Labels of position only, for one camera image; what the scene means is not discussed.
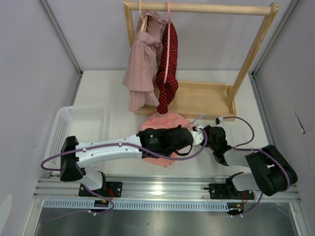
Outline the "salmon pink skirt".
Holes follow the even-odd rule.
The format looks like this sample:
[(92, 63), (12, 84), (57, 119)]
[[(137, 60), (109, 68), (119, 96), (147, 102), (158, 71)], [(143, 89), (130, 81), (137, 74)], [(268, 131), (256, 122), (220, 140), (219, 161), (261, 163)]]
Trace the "salmon pink skirt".
[[(183, 117), (182, 115), (174, 112), (168, 112), (166, 114), (155, 113), (151, 115), (142, 125), (141, 131), (153, 128), (153, 129), (162, 129), (162, 128), (175, 128), (178, 125), (182, 127), (188, 127), (188, 129), (192, 129), (192, 124), (188, 119)], [(174, 160), (166, 160), (163, 158), (153, 158), (148, 157), (143, 159), (143, 161), (161, 167), (169, 167), (174, 164), (176, 161)]]

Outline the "blue wire hanger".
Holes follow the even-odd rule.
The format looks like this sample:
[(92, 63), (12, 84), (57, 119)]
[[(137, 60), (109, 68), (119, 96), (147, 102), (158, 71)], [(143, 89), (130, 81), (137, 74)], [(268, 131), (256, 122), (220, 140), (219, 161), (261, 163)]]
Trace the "blue wire hanger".
[(206, 115), (201, 115), (197, 118), (195, 118), (193, 121), (191, 121), (190, 123), (188, 123), (185, 128), (192, 130), (194, 124), (198, 121), (198, 120), (203, 120), (206, 117)]

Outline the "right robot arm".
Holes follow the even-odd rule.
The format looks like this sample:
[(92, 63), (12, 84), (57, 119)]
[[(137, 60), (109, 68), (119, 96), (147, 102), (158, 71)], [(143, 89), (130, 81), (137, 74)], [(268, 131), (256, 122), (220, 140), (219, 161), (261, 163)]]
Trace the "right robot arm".
[(284, 192), (298, 181), (290, 164), (274, 145), (261, 149), (232, 147), (227, 143), (222, 127), (206, 126), (207, 147), (215, 160), (223, 166), (241, 166), (249, 173), (236, 173), (226, 179), (225, 194), (237, 198), (243, 191), (261, 191), (266, 196)]

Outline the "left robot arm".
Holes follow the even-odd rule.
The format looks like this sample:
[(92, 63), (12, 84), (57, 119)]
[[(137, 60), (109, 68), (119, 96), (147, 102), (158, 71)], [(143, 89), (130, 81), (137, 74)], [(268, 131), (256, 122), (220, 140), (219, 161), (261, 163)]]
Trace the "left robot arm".
[(75, 136), (70, 136), (61, 150), (60, 180), (80, 181), (95, 196), (100, 197), (107, 190), (105, 175), (92, 170), (92, 165), (117, 159), (174, 160), (173, 153), (186, 158), (189, 153), (180, 151), (202, 140), (202, 134), (181, 125), (169, 129), (148, 128), (129, 137), (95, 144), (79, 142)]

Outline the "beige wooden hanger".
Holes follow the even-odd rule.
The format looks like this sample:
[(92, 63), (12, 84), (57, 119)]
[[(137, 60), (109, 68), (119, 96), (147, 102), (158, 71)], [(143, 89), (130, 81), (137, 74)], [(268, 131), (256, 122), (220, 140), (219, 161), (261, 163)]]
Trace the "beige wooden hanger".
[(139, 31), (140, 32), (147, 32), (148, 15), (147, 15), (146, 11), (142, 9), (142, 3), (143, 3), (143, 0), (140, 0), (138, 11), (139, 11), (140, 19), (141, 19), (141, 25), (140, 25)]

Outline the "pink plastic hanger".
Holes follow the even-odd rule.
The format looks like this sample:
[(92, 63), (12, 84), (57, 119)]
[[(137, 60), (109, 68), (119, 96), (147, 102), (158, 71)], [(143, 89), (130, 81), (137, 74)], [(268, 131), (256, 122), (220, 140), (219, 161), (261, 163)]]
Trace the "pink plastic hanger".
[(170, 57), (170, 25), (171, 25), (171, 0), (167, 0), (167, 13), (168, 13), (168, 22), (167, 22), (167, 44), (166, 44), (166, 64), (165, 64), (165, 74), (163, 83), (166, 84), (168, 68), (169, 68), (169, 57)]

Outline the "wooden clothes rack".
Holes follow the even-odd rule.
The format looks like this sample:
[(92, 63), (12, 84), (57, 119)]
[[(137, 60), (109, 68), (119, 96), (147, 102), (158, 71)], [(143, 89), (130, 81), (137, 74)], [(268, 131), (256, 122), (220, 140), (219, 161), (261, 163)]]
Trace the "wooden clothes rack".
[(170, 111), (179, 113), (186, 118), (197, 118), (200, 115), (207, 115), (209, 119), (220, 116), (230, 116), (231, 118), (236, 116), (235, 96), (278, 13), (278, 3), (273, 2), (269, 7), (262, 7), (125, 0), (123, 6), (130, 43), (134, 41), (135, 37), (132, 12), (136, 10), (263, 16), (264, 19), (233, 85), (180, 81), (175, 99), (169, 106)]

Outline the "red polka dot garment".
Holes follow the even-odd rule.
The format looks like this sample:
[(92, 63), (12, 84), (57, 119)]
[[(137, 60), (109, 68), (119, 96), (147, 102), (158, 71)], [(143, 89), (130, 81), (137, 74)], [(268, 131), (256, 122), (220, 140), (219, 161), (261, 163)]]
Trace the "red polka dot garment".
[(178, 60), (178, 36), (174, 25), (170, 25), (170, 57), (169, 68), (166, 84), (163, 83), (166, 64), (166, 44), (167, 44), (167, 26), (165, 26), (162, 37), (162, 53), (160, 65), (156, 77), (156, 85), (159, 90), (159, 105), (157, 106), (157, 112), (160, 114), (166, 114), (168, 112), (168, 105), (175, 98), (175, 94), (178, 90), (178, 81), (176, 79), (177, 60)]

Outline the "dusty pink hanging garment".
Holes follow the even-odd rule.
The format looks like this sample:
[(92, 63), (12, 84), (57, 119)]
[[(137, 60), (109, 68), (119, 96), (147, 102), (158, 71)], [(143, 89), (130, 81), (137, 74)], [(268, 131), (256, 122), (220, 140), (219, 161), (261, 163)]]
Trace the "dusty pink hanging garment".
[(147, 29), (141, 30), (142, 19), (139, 19), (129, 53), (128, 67), (122, 80), (122, 84), (129, 90), (128, 107), (131, 112), (139, 110), (146, 104), (159, 105), (154, 91), (166, 21), (154, 11), (143, 11), (142, 14), (148, 17)]

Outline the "white plastic basket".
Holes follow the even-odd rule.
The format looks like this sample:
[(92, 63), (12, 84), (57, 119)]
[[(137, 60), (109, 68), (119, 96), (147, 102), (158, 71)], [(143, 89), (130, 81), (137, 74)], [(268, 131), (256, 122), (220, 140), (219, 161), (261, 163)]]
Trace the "white plastic basket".
[(80, 142), (106, 141), (109, 134), (109, 112), (98, 106), (67, 106), (57, 111), (45, 159), (61, 152), (67, 137), (75, 136)]

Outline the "aluminium mounting rail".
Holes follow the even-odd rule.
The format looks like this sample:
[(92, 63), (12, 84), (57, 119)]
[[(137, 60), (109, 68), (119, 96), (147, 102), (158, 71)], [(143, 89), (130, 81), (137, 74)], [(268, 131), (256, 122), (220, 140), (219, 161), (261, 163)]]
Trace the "aluminium mounting rail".
[(297, 203), (300, 196), (293, 185), (286, 192), (260, 197), (247, 190), (229, 196), (225, 177), (123, 177), (108, 176), (104, 193), (90, 193), (79, 182), (62, 182), (56, 176), (38, 181), (34, 198), (46, 207), (87, 209), (139, 209), (179, 211), (240, 211), (260, 203)]

